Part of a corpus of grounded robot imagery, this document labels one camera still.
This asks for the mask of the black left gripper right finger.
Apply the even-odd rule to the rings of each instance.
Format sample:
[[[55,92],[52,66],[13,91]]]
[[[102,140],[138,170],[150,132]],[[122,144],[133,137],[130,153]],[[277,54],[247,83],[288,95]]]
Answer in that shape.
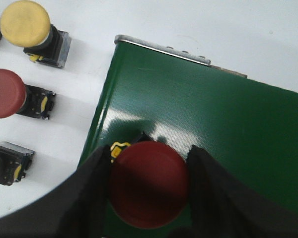
[[[191,226],[170,238],[298,238],[298,214],[247,187],[205,149],[187,156]]]

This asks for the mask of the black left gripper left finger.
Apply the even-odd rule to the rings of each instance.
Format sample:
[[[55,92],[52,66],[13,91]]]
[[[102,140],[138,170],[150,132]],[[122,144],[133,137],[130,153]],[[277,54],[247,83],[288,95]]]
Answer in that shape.
[[[51,192],[0,218],[0,238],[101,238],[110,170],[109,146],[95,149]]]

